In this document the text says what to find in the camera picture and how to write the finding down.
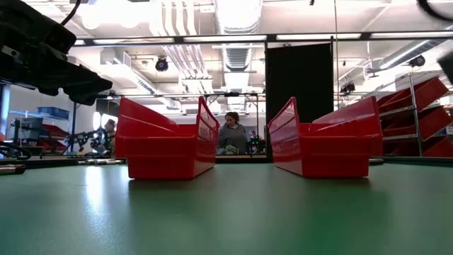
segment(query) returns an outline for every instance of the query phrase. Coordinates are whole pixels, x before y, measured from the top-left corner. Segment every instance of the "black machine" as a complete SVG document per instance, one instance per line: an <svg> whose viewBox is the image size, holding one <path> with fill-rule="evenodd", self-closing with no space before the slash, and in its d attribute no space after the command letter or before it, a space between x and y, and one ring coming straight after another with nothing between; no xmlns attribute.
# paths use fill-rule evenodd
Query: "black machine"
<svg viewBox="0 0 453 255"><path fill-rule="evenodd" d="M66 143L68 147L78 144L79 151L84 150L84 145L90 141L90 147L93 149L103 147L107 152L112 152L112 148L110 147L110 141L113 137L109 137L107 130L103 128L98 128L97 130L93 130L90 132L81 132L79 134L70 135L66 138Z"/></svg>
<svg viewBox="0 0 453 255"><path fill-rule="evenodd" d="M96 95L111 89L112 82L67 61L75 42L73 33L26 3L0 1L0 83L49 96L63 88L72 101L93 105Z"/></svg>

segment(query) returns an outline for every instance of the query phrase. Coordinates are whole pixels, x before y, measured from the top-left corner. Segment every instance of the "cable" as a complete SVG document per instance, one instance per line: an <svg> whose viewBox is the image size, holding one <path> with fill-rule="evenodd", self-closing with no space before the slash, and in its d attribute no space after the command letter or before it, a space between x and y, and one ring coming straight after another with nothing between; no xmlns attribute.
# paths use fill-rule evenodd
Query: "cable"
<svg viewBox="0 0 453 255"><path fill-rule="evenodd" d="M61 25L65 26L74 15L76 15L77 9L79 8L82 0L76 0L76 5L73 7L72 11L64 18L64 20L60 23Z"/></svg>
<svg viewBox="0 0 453 255"><path fill-rule="evenodd" d="M13 157L13 158L17 158L18 160L27 160L29 158L31 158L31 153L22 148L22 147L19 147L19 146L15 146L14 144L11 144L11 143L7 143L7 142L0 142L0 146L2 147L6 147L6 148L9 148L9 149L14 149L18 152L22 152L23 156L18 156L18 155L15 155L15 154L10 154L8 152L5 152L4 150L0 149L0 154L4 155L5 157Z"/></svg>
<svg viewBox="0 0 453 255"><path fill-rule="evenodd" d="M417 0L417 2L418 2L419 7L422 8L422 10L424 10L431 17L439 19L441 21L449 21L449 22L453 21L453 18L444 16L444 15L434 11L434 9L428 3L428 0Z"/></svg>

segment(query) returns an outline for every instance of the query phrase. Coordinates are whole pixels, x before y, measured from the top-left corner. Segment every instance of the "blue bin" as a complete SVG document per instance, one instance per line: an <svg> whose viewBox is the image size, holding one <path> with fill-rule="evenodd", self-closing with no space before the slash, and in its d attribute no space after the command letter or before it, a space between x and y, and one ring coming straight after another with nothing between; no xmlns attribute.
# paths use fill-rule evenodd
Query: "blue bin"
<svg viewBox="0 0 453 255"><path fill-rule="evenodd" d="M69 111L68 110L63 110L60 108L56 107L38 107L38 112L39 113L46 113L48 115L51 115L52 117L58 117L58 118L63 118L63 119L69 119Z"/></svg>

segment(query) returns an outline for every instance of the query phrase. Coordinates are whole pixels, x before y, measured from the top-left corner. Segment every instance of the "security camera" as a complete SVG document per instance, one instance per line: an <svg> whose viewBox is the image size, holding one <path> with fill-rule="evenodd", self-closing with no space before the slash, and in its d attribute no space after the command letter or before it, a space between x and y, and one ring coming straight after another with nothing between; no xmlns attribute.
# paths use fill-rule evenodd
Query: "security camera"
<svg viewBox="0 0 453 255"><path fill-rule="evenodd" d="M340 96L349 96L351 92L355 91L355 85L353 81L349 81L346 84L343 84L340 89Z"/></svg>
<svg viewBox="0 0 453 255"><path fill-rule="evenodd" d="M159 72L168 70L168 62L166 57L159 57L159 60L157 60L156 62L156 70Z"/></svg>
<svg viewBox="0 0 453 255"><path fill-rule="evenodd" d="M411 67L421 67L425 63L426 63L426 59L422 55L420 55L420 56L412 59L411 61L409 61L409 65Z"/></svg>

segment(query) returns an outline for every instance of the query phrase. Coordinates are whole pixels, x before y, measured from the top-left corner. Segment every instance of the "dark hair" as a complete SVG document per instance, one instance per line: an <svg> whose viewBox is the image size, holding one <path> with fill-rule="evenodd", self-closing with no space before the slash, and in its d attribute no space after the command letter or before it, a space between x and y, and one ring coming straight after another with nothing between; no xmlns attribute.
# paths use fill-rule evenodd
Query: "dark hair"
<svg viewBox="0 0 453 255"><path fill-rule="evenodd" d="M225 118L227 116L232 117L236 122L239 122L239 114L237 112L228 112L225 114Z"/></svg>
<svg viewBox="0 0 453 255"><path fill-rule="evenodd" d="M115 123L115 121L114 121L114 120L112 120L112 119L108 119L108 120L107 120L107 124L110 124L110 125L112 125L113 127L115 127L115 126L116 126L116 123Z"/></svg>

